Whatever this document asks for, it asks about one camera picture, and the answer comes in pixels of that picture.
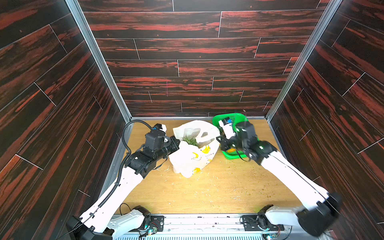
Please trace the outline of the white plastic bag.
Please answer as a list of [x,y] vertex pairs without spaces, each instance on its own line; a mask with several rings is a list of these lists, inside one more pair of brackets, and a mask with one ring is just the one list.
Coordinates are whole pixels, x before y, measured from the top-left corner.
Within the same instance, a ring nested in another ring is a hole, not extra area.
[[[194,120],[173,128],[174,136],[180,140],[179,150],[169,155],[173,171],[185,178],[200,172],[215,157],[220,143],[216,137],[220,131],[214,125],[201,120]],[[185,136],[195,136],[199,147],[188,145],[183,141]]]

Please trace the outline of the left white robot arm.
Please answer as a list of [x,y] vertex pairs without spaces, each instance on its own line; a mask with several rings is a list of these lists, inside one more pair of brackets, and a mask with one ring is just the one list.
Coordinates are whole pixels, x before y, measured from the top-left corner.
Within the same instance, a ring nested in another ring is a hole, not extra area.
[[116,181],[80,217],[72,216],[66,223],[68,233],[64,238],[72,240],[115,240],[131,230],[146,233],[150,213],[138,206],[130,213],[112,219],[130,192],[166,159],[179,149],[180,141],[166,135],[166,126],[156,124],[146,134],[143,147],[125,156],[119,167]]

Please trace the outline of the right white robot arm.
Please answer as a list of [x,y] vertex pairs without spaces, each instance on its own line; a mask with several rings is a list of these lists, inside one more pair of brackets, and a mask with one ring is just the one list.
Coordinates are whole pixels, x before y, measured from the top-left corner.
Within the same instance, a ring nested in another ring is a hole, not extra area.
[[249,121],[235,123],[229,117],[214,122],[220,135],[216,138],[222,151],[243,152],[249,160],[278,178],[302,203],[298,208],[267,205],[256,218],[258,227],[268,231],[274,226],[300,227],[313,237],[319,237],[338,219],[342,197],[330,194],[301,173],[267,141],[259,140]]

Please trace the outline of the green plastic basket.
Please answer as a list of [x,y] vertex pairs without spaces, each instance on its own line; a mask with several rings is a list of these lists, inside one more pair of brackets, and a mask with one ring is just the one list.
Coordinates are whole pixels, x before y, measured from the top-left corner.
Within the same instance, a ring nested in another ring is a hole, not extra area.
[[[222,114],[222,115],[217,115],[213,118],[213,124],[215,127],[217,127],[220,131],[220,135],[219,136],[222,136],[222,137],[225,137],[225,134],[222,130],[222,128],[219,126],[219,120],[222,120],[224,118],[227,118],[227,117],[230,117],[233,121],[233,129],[234,131],[236,131],[236,124],[237,123],[240,123],[240,122],[249,122],[247,117],[245,117],[243,114],[239,114],[239,113],[232,113],[232,114]],[[225,151],[222,151],[223,154],[225,155],[225,157],[228,159],[228,160],[233,160],[233,159],[242,159],[243,161],[245,160],[245,158],[248,158],[243,152],[241,151],[237,151],[236,154],[234,155],[229,155],[227,154]]]

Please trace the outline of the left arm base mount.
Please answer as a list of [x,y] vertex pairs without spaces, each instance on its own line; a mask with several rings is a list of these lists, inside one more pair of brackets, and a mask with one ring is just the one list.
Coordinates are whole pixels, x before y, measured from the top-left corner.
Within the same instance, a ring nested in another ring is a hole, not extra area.
[[138,210],[144,216],[142,225],[131,232],[138,232],[139,238],[148,237],[164,230],[164,216],[152,216],[152,214],[142,206],[136,206],[133,210]]

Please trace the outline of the metal front rail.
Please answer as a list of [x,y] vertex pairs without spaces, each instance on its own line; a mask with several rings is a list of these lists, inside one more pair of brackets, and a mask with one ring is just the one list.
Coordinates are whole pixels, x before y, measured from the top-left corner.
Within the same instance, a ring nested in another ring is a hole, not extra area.
[[140,237],[128,232],[120,240],[262,240],[267,231],[246,231],[241,214],[164,214],[163,230]]

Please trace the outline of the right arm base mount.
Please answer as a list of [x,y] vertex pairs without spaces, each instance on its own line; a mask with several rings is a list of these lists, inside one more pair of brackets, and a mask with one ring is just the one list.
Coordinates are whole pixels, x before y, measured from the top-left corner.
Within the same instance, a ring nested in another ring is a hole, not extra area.
[[263,240],[277,240],[285,230],[283,225],[273,225],[266,217],[266,212],[273,205],[266,205],[256,215],[242,215],[240,223],[246,232],[262,232]]

